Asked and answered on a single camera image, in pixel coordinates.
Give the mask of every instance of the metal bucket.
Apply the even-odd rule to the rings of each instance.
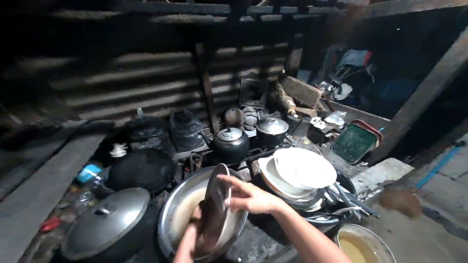
[[[343,244],[340,244],[340,238],[343,238],[346,235],[356,237],[356,240],[358,242],[365,243],[365,246],[369,249],[371,256],[374,258],[372,262],[396,263],[392,251],[390,251],[390,249],[387,247],[384,241],[380,239],[380,237],[378,237],[376,234],[374,234],[374,232],[370,231],[369,229],[355,224],[345,224],[342,227],[340,227],[336,235],[333,237],[333,241],[341,249],[343,249]]]
[[[199,171],[192,174],[192,176],[186,180],[184,180],[181,184],[179,184],[174,191],[169,196],[167,202],[162,208],[161,214],[159,216],[159,223],[158,223],[158,243],[166,258],[170,261],[174,258],[177,250],[178,238],[183,233],[176,233],[180,232],[180,229],[173,229],[173,221],[175,218],[175,213],[177,208],[181,204],[181,202],[187,199],[188,196],[193,194],[194,191],[199,189],[205,188],[208,185],[208,181],[210,179],[210,175],[215,167],[206,167],[200,169]],[[237,178],[242,178],[233,170],[229,170],[230,174],[236,176]],[[193,204],[198,204],[201,200],[191,200]],[[241,234],[242,229],[244,228],[245,222],[248,216],[247,211],[239,210],[237,213],[232,213],[235,217],[233,222],[235,226],[230,233],[226,233],[226,237],[223,239],[225,243],[222,244],[218,249],[214,250],[213,252],[198,257],[195,259],[197,263],[206,263],[210,262],[217,257],[224,254],[229,247],[234,243],[234,241],[239,237]]]

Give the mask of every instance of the white plate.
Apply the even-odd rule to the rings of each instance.
[[[302,148],[278,149],[273,154],[276,170],[288,184],[315,190],[336,181],[336,170],[327,159]]]
[[[258,159],[258,166],[260,167],[264,179],[266,179],[265,183],[268,187],[282,197],[301,198],[314,191],[300,189],[285,182],[276,170],[273,156]]]

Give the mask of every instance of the black kettle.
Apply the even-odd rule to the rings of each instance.
[[[220,155],[221,160],[227,164],[233,164],[242,161],[249,154],[249,137],[238,128],[224,129],[210,141],[203,132],[206,145]]]

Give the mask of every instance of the kettle spout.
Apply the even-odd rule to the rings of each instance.
[[[210,139],[208,139],[208,137],[203,133],[203,131],[199,132],[198,134],[200,134],[203,137],[203,140],[205,141],[206,145],[209,148],[211,148],[212,141],[210,141]]]

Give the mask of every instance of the black plastic bag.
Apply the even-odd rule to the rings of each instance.
[[[203,137],[199,134],[203,130],[202,123],[187,110],[171,113],[169,130],[171,131],[172,143],[174,143],[178,153],[191,151],[205,145]]]
[[[132,150],[155,148],[169,157],[176,153],[169,138],[166,122],[162,118],[143,116],[125,123]]]

